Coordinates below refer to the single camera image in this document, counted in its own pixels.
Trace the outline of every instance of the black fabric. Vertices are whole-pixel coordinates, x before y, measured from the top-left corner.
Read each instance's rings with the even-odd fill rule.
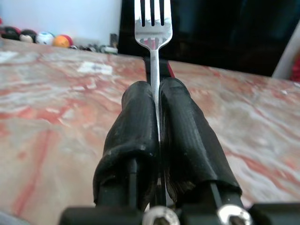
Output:
[[[158,166],[158,130],[151,86],[136,82],[124,93],[122,112],[109,131],[103,157],[94,175],[94,202],[97,202],[99,187],[124,170],[120,165],[129,158],[137,158],[139,164],[139,208],[144,209],[155,193]]]
[[[166,78],[160,94],[166,184],[173,201],[212,181],[241,194],[216,134],[184,84]]]

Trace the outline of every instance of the fork handle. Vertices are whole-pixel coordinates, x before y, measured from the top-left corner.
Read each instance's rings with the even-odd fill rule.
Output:
[[[157,129],[158,129],[158,141],[160,142],[160,111],[159,111],[159,56],[158,50],[150,51],[150,61],[151,61],[151,87],[155,103]]]

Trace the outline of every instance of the marble table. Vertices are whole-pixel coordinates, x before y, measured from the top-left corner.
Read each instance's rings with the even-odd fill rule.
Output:
[[[300,87],[170,62],[217,133],[246,206],[299,201]],[[0,48],[0,211],[57,224],[92,206],[92,177],[139,58],[5,40]]]

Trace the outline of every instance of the marble surface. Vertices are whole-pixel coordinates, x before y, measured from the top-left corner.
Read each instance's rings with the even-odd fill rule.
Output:
[[[217,133],[243,202],[299,201],[300,85],[170,62]],[[93,205],[92,177],[142,60],[5,41],[0,48],[0,211],[57,224]]]
[[[93,205],[92,179],[141,59],[5,41],[0,49],[0,211],[55,225]]]
[[[216,132],[244,204],[300,202],[300,83],[170,66]]]

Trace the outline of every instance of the orange ball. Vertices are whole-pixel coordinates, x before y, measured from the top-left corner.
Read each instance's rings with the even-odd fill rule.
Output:
[[[63,35],[57,36],[53,41],[53,45],[56,47],[62,47],[62,48],[69,48],[71,46],[68,38]]]

